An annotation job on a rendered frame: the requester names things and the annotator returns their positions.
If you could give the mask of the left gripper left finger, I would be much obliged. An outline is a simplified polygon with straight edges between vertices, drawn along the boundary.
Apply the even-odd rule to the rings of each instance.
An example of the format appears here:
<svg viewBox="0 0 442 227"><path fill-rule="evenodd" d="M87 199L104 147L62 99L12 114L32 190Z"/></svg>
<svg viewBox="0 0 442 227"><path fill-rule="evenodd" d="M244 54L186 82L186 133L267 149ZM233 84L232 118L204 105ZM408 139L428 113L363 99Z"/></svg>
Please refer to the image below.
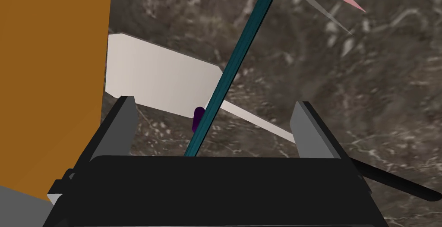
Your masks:
<svg viewBox="0 0 442 227"><path fill-rule="evenodd" d="M139 123L133 96L121 96L81 153L74 169L103 155L128 155Z"/></svg>

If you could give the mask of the grey thin pointed blade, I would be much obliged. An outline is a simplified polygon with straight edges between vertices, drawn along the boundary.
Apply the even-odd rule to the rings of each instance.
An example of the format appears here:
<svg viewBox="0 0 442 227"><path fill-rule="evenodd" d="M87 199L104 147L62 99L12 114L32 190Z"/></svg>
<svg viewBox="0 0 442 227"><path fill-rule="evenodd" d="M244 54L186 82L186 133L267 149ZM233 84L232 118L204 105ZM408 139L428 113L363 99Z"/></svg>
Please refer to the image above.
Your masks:
<svg viewBox="0 0 442 227"><path fill-rule="evenodd" d="M292 3L297 5L301 0L292 0ZM324 16L329 18L334 24L345 30L348 34L353 36L353 34L347 30L332 14L330 14L327 10L325 10L318 2L315 0L305 0L307 1L311 6L313 6L316 10L318 10L320 13L322 13Z"/></svg>

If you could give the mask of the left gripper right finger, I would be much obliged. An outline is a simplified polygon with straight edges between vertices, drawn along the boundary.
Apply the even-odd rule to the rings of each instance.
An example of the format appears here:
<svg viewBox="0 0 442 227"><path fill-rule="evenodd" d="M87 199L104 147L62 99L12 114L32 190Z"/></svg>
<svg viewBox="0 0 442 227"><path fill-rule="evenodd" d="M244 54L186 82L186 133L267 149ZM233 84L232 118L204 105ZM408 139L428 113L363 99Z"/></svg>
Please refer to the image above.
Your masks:
<svg viewBox="0 0 442 227"><path fill-rule="evenodd" d="M300 157L350 159L309 102L296 102L290 128Z"/></svg>

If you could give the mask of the teal pen with purple clip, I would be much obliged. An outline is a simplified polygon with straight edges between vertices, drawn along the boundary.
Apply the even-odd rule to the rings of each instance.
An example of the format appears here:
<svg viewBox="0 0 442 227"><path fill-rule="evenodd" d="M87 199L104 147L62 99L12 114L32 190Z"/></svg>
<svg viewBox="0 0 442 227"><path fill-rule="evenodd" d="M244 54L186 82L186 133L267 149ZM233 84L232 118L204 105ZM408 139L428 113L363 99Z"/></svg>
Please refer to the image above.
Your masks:
<svg viewBox="0 0 442 227"><path fill-rule="evenodd" d="M257 0L212 97L207 104L196 132L187 146L184 153L185 157L195 157L197 155L272 2L273 0Z"/></svg>

